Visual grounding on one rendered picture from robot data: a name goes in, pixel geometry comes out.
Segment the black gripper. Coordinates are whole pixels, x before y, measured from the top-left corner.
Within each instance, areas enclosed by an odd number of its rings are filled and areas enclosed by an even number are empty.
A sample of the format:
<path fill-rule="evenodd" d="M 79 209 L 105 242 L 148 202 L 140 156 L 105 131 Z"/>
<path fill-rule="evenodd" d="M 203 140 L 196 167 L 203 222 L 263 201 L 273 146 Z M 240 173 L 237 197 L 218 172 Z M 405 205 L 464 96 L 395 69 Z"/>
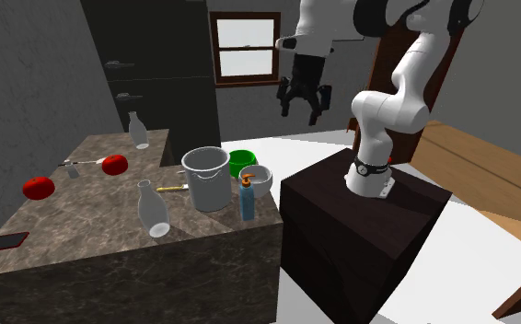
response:
<path fill-rule="evenodd" d="M 276 97 L 282 107 L 281 115 L 287 117 L 290 101 L 302 98 L 304 89 L 307 91 L 307 102 L 311 107 L 309 126 L 314 126 L 322 111 L 330 108 L 332 86 L 319 86 L 326 58 L 320 56 L 296 53 L 292 68 L 292 79 L 282 77 Z"/>

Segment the brown framed window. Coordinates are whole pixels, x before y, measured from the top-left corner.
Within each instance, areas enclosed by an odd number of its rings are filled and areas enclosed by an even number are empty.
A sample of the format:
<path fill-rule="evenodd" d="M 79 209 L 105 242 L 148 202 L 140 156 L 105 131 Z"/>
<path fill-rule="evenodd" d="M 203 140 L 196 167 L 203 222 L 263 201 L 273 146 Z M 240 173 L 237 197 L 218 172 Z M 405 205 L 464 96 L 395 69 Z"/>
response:
<path fill-rule="evenodd" d="M 279 12 L 209 13 L 217 87 L 279 83 Z"/>

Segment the brown wooden door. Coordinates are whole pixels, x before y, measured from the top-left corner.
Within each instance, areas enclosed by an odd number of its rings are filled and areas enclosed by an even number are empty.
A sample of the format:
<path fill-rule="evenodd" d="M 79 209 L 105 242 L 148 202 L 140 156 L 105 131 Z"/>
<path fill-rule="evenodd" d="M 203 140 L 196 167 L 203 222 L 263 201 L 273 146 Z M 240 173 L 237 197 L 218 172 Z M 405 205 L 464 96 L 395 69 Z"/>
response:
<path fill-rule="evenodd" d="M 366 90 L 353 100 L 354 164 L 372 175 L 411 161 L 476 0 L 357 0 L 356 30 L 379 40 Z"/>

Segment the green bowl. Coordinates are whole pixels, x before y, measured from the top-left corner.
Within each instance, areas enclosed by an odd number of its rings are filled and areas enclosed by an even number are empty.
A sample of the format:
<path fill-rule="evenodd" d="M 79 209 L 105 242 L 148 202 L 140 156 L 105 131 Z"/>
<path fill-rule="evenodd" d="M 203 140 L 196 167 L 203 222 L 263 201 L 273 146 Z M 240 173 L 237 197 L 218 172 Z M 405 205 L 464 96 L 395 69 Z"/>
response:
<path fill-rule="evenodd" d="M 236 179 L 239 176 L 239 172 L 243 168 L 257 164 L 257 158 L 255 154 L 246 149 L 233 150 L 229 153 L 229 155 L 230 175 Z"/>

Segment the white bowl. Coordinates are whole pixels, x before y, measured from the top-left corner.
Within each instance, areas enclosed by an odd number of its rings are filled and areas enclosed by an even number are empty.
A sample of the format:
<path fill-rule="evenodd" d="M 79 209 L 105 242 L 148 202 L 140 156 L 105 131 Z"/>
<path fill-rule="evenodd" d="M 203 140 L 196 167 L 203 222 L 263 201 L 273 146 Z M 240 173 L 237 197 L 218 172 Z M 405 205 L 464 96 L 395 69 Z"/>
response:
<path fill-rule="evenodd" d="M 254 174 L 250 180 L 256 198 L 260 198 L 270 191 L 273 178 L 272 172 L 268 168 L 262 165 L 250 165 L 241 169 L 238 178 L 242 179 L 245 174 Z"/>

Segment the blue soap dispenser orange pump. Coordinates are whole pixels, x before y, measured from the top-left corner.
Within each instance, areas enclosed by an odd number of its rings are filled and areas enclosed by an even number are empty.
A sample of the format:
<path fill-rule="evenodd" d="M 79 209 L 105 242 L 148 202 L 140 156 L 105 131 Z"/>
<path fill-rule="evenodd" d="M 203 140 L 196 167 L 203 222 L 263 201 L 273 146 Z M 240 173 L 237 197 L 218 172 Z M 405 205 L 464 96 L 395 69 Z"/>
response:
<path fill-rule="evenodd" d="M 239 186 L 240 214 L 243 221 L 254 219 L 255 214 L 255 196 L 251 178 L 254 174 L 243 174 L 241 184 Z"/>

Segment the grey metal pot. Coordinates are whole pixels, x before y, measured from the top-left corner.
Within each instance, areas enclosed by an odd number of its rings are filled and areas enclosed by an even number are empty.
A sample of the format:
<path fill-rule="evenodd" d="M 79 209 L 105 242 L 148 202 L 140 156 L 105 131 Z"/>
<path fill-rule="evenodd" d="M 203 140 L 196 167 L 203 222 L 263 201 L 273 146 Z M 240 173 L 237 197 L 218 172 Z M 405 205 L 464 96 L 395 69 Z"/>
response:
<path fill-rule="evenodd" d="M 231 201 L 230 155 L 217 146 L 187 152 L 181 159 L 191 202 L 201 212 L 215 212 Z"/>

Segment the black refrigerator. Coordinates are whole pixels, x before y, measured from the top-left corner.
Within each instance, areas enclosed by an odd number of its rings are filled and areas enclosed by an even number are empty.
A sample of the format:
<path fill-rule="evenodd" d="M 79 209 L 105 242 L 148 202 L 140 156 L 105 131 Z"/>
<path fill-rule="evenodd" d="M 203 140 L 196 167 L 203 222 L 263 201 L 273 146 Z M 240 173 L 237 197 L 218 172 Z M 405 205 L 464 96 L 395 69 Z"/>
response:
<path fill-rule="evenodd" d="M 194 148 L 218 146 L 205 0 L 80 3 L 122 127 L 134 111 L 147 130 L 168 130 L 166 166 Z"/>

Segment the dark robot stand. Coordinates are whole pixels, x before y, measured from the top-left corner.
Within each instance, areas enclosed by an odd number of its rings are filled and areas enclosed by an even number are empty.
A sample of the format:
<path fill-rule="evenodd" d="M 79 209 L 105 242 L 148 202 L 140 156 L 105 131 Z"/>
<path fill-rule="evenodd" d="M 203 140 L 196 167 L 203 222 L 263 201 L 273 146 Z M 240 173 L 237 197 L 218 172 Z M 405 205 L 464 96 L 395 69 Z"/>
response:
<path fill-rule="evenodd" d="M 402 281 L 451 196 L 394 169 L 385 199 L 349 191 L 343 149 L 283 179 L 281 266 L 334 324 L 369 324 Z"/>

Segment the small clear glass bottle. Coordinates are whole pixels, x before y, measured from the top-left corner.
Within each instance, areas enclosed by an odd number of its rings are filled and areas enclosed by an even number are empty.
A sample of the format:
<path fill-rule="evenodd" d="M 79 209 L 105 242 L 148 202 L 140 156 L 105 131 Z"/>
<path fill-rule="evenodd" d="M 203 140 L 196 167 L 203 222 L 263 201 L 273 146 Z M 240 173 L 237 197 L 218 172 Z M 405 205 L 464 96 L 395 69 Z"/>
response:
<path fill-rule="evenodd" d="M 140 121 L 135 111 L 129 112 L 129 135 L 137 149 L 146 149 L 149 146 L 145 125 Z"/>

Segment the light wooden table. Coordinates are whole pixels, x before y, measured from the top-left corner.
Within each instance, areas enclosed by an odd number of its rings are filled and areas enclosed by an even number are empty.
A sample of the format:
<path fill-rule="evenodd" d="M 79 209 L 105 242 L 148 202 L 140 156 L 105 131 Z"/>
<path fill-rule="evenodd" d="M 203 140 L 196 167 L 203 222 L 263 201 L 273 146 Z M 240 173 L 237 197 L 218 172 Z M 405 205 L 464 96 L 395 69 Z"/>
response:
<path fill-rule="evenodd" d="M 521 240 L 521 156 L 429 121 L 411 165 Z"/>

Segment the large clear glass bottle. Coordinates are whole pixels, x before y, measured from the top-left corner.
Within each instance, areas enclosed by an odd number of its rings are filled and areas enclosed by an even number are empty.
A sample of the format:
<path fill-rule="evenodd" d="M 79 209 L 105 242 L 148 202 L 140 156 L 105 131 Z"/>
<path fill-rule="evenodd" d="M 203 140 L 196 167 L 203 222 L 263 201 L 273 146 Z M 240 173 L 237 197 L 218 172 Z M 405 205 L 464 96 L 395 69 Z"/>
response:
<path fill-rule="evenodd" d="M 137 187 L 140 192 L 138 216 L 145 230 L 153 238 L 165 236 L 170 229 L 166 202 L 153 190 L 149 179 L 141 180 Z"/>

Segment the red tomato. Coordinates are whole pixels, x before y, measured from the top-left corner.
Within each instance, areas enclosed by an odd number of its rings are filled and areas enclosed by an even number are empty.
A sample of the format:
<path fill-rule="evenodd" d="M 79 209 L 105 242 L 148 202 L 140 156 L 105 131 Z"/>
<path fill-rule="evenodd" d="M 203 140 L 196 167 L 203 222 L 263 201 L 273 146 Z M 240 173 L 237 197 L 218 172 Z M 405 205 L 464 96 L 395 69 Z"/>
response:
<path fill-rule="evenodd" d="M 23 194 L 31 200 L 43 200 L 55 191 L 54 182 L 47 177 L 35 177 L 28 180 L 22 187 Z"/>
<path fill-rule="evenodd" d="M 104 173 L 110 176 L 117 176 L 128 169 L 128 160 L 122 155 L 107 156 L 101 163 Z"/>

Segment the black tablet red case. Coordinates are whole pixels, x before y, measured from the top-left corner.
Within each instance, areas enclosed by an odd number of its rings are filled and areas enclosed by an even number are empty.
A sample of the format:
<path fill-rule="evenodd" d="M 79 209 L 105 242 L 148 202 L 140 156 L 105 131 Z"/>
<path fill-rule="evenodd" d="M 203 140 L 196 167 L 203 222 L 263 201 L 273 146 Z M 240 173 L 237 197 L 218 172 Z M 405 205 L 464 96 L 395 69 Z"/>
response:
<path fill-rule="evenodd" d="M 29 232 L 0 235 L 0 250 L 16 249 L 21 246 L 28 236 Z"/>

